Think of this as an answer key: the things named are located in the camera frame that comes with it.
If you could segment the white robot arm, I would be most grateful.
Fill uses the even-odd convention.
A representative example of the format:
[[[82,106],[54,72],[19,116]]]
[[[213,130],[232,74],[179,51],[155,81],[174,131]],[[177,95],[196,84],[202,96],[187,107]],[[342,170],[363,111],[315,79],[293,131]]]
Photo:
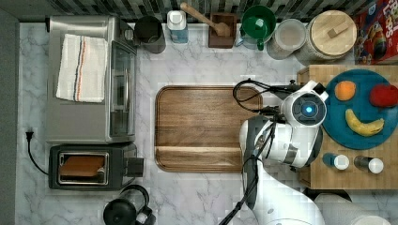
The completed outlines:
[[[309,81],[283,97],[274,116],[256,115],[243,122],[243,201],[259,225],[325,225],[314,201],[273,178],[264,162],[270,159],[300,169],[317,158],[328,97],[321,83]]]

